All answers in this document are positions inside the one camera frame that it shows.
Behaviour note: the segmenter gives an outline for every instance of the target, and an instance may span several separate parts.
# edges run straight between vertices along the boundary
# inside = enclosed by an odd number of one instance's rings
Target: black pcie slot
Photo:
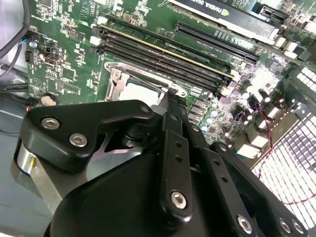
[[[196,54],[196,55],[198,55],[198,56],[200,56],[200,57],[202,57],[202,58],[208,59],[209,61],[216,62],[217,64],[220,64],[220,65],[226,67],[226,68],[229,69],[229,70],[231,69],[231,65],[230,65],[230,64],[225,63],[225,62],[223,62],[223,61],[220,61],[220,60],[218,60],[218,59],[216,59],[216,58],[209,57],[207,54],[201,53],[200,51],[195,50],[195,49],[193,49],[193,48],[191,48],[191,47],[188,47],[188,46],[186,46],[186,45],[184,45],[184,44],[178,43],[178,42],[176,42],[176,41],[174,41],[174,40],[171,40],[171,39],[166,39],[166,38],[164,38],[164,37],[162,37],[162,36],[160,36],[160,35],[158,35],[158,34],[156,34],[156,33],[153,33],[153,32],[151,32],[151,31],[148,31],[148,30],[146,30],[146,29],[144,29],[144,28],[137,27],[137,26],[133,26],[133,25],[127,23],[127,22],[124,22],[124,21],[122,21],[122,20],[120,20],[120,19],[117,19],[117,18],[114,17],[114,16],[108,15],[107,17],[110,18],[110,20],[111,20],[112,22],[117,22],[117,23],[119,23],[119,24],[122,25],[122,26],[128,27],[128,28],[133,29],[133,30],[135,30],[135,31],[138,31],[138,32],[140,32],[140,33],[142,33],[142,34],[145,34],[145,35],[147,35],[147,36],[154,37],[154,38],[156,38],[156,39],[158,39],[158,40],[161,40],[162,42],[167,42],[167,43],[169,43],[169,44],[172,44],[172,45],[174,45],[174,46],[177,46],[177,47],[179,47],[179,48],[182,48],[182,49],[184,49],[184,50],[186,50],[186,51],[192,52],[192,53],[194,53],[194,54]]]
[[[182,67],[181,65],[177,65],[175,63],[170,63],[167,60],[163,58],[155,58],[153,55],[150,55],[144,51],[135,51],[135,49],[130,45],[124,45],[122,43],[117,42],[106,42],[106,46],[110,48],[120,49],[122,52],[126,52],[130,56],[143,59],[148,63],[155,64],[156,66],[162,67],[165,70],[168,70],[170,72],[177,73],[178,75],[182,75],[185,77],[190,77],[191,79],[194,79],[196,81],[203,81],[204,83],[207,82],[208,85],[218,86],[218,83],[216,83],[216,80],[213,80],[211,78],[207,78],[207,76],[203,74],[198,74],[194,70],[190,70],[188,68]]]
[[[208,81],[202,81],[202,80],[192,80],[191,78],[182,76],[178,73],[175,73],[171,70],[161,68],[160,66],[156,65],[155,63],[148,62],[144,60],[144,58],[139,58],[134,55],[134,52],[127,52],[126,50],[120,51],[117,48],[111,48],[111,47],[104,47],[102,49],[103,52],[106,52],[110,55],[113,55],[117,58],[120,58],[122,60],[126,60],[128,62],[133,62],[135,64],[138,64],[140,66],[145,67],[145,69],[149,70],[150,72],[157,72],[167,78],[176,79],[179,81],[187,82],[193,86],[197,86],[206,90],[210,90],[213,93],[217,91],[218,85],[214,85],[213,83],[210,84]]]
[[[218,75],[214,72],[208,71],[202,67],[192,65],[188,62],[185,62],[181,59],[178,59],[174,56],[165,54],[163,52],[160,52],[159,50],[150,48],[146,45],[141,45],[139,43],[135,44],[131,40],[124,39],[121,36],[117,36],[115,34],[109,33],[107,37],[112,38],[112,39],[107,39],[107,42],[112,41],[113,43],[117,44],[118,46],[121,47],[128,47],[130,50],[136,50],[139,53],[143,53],[144,56],[147,57],[153,57],[154,59],[159,58],[159,60],[163,63],[167,63],[172,67],[187,71],[191,74],[194,74],[196,76],[202,77],[205,80],[212,80],[212,81],[220,81],[222,82],[224,79],[224,76]]]
[[[176,31],[182,35],[185,35],[203,44],[206,44],[211,47],[215,47],[230,55],[238,57],[247,63],[256,64],[260,59],[258,55],[254,54],[253,52],[247,49],[244,49],[235,44],[229,43],[213,35],[207,34],[199,29],[186,25],[182,22],[177,23]]]

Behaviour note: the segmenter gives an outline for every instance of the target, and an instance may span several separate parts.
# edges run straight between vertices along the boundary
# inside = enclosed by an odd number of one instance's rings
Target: screw hole
[[[228,183],[228,179],[227,179],[227,178],[225,178],[224,176],[222,176],[221,178],[222,178],[222,180],[223,180],[225,183]]]
[[[178,162],[181,162],[181,161],[182,161],[182,158],[179,157],[179,156],[176,156],[176,160],[177,160]]]

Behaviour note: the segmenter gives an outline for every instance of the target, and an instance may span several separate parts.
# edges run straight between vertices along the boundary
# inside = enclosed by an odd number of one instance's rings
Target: motherboard
[[[246,131],[260,149],[269,140],[258,142],[257,131],[267,124],[249,104],[266,107],[273,127],[286,110],[276,89],[285,73],[294,65],[316,71],[313,0],[29,3],[29,93],[41,106],[128,99],[152,106],[172,91],[210,144],[236,146]]]

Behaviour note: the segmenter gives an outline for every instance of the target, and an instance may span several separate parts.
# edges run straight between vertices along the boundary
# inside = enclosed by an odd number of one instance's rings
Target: ram slot
[[[128,52],[133,52],[135,49],[133,47],[131,47],[130,45],[124,45],[124,44],[121,44],[121,43],[117,43],[117,42],[110,42],[110,41],[107,41],[106,43],[106,46],[109,46],[111,48],[120,48],[120,49],[124,49]],[[170,63],[168,62],[168,60],[164,59],[164,58],[158,58],[157,57],[155,58],[153,55],[151,54],[146,54],[145,51],[138,51],[137,52],[137,55],[140,55],[140,57],[145,57],[146,60],[150,61],[151,62],[154,62],[156,63],[157,65],[163,67],[163,68],[166,68],[166,69],[169,69],[169,70],[172,70],[176,73],[179,73],[179,74],[182,74],[183,76],[191,76],[193,77],[194,79],[198,79],[198,78],[202,78],[206,81],[213,81],[214,83],[218,82],[217,80],[214,80],[212,78],[209,78],[207,77],[206,75],[202,74],[202,73],[197,73],[196,71],[194,70],[191,70],[189,68],[186,68],[182,65],[178,65],[176,63]]]
[[[218,74],[211,72],[211,71],[208,71],[202,67],[192,65],[188,62],[185,62],[185,61],[178,59],[176,57],[173,57],[171,55],[167,55],[163,52],[159,52],[158,50],[149,48],[146,45],[141,45],[139,43],[135,44],[131,40],[123,39],[120,36],[116,36],[113,34],[108,34],[107,36],[109,38],[112,38],[113,40],[115,40],[116,44],[120,43],[120,46],[128,45],[128,47],[133,47],[134,48],[133,50],[137,50],[138,52],[143,52],[145,54],[145,56],[152,55],[152,57],[155,57],[155,58],[158,57],[160,59],[160,61],[165,62],[169,65],[172,65],[173,67],[177,67],[177,68],[182,69],[184,71],[188,71],[192,74],[203,77],[203,78],[205,78],[205,80],[215,79],[216,81],[222,81],[223,85],[225,85],[224,80],[223,80],[224,76],[222,76],[222,75],[218,75]]]
[[[260,59],[258,55],[254,54],[253,52],[247,49],[244,49],[235,44],[217,38],[213,35],[207,34],[206,32],[203,32],[192,26],[186,25],[182,22],[177,23],[176,32],[189,38],[192,38],[204,45],[214,47],[230,55],[233,55],[247,63],[256,64]]]
[[[172,68],[162,68],[160,65],[158,65],[158,60],[148,59],[146,56],[144,57],[143,55],[140,55],[137,52],[127,51],[126,49],[120,49],[115,47],[114,45],[106,46],[102,49],[102,51],[117,58],[120,58],[124,61],[139,64],[140,66],[145,67],[144,70],[149,70],[152,73],[158,73],[170,79],[187,82],[193,86],[210,90],[212,92],[218,91],[219,84],[217,83],[202,80],[199,78],[193,79],[187,76],[183,76],[178,72],[175,72]]]

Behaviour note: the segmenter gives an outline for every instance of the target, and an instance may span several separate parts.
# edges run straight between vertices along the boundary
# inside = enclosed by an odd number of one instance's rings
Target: electrolytic capacitor
[[[252,120],[252,114],[249,110],[244,110],[247,120]]]
[[[246,90],[240,92],[242,99],[246,100],[249,98],[250,94]]]
[[[247,81],[247,82],[245,83],[244,88],[245,88],[245,90],[246,90],[248,93],[253,93],[253,92],[254,92],[254,87],[253,87],[253,85],[252,85],[249,81]]]
[[[207,124],[212,124],[213,123],[213,118],[210,115],[206,116],[205,120],[206,120]]]
[[[259,94],[262,96],[264,102],[269,103],[271,101],[271,98],[264,90],[259,90]]]
[[[225,143],[228,146],[228,148],[232,148],[233,147],[232,142],[228,138],[225,138]]]
[[[229,136],[228,129],[227,129],[225,126],[223,126],[223,127],[222,127],[222,130],[223,130],[223,135],[224,135],[224,137],[228,137],[228,136]]]
[[[211,108],[209,111],[213,118],[218,116],[218,111],[216,108]]]
[[[207,132],[207,130],[208,130],[207,124],[206,123],[202,123],[201,124],[201,131],[202,132]]]
[[[249,108],[251,108],[252,110],[258,111],[260,109],[260,103],[254,95],[251,95],[247,101]]]
[[[278,92],[275,93],[274,99],[275,99],[275,101],[277,101],[279,103],[283,103],[285,101],[285,97],[282,94],[278,93]]]
[[[244,125],[248,125],[249,124],[249,121],[248,121],[248,119],[247,119],[247,117],[245,115],[243,115],[240,119],[241,119],[241,121],[242,121],[242,123]]]

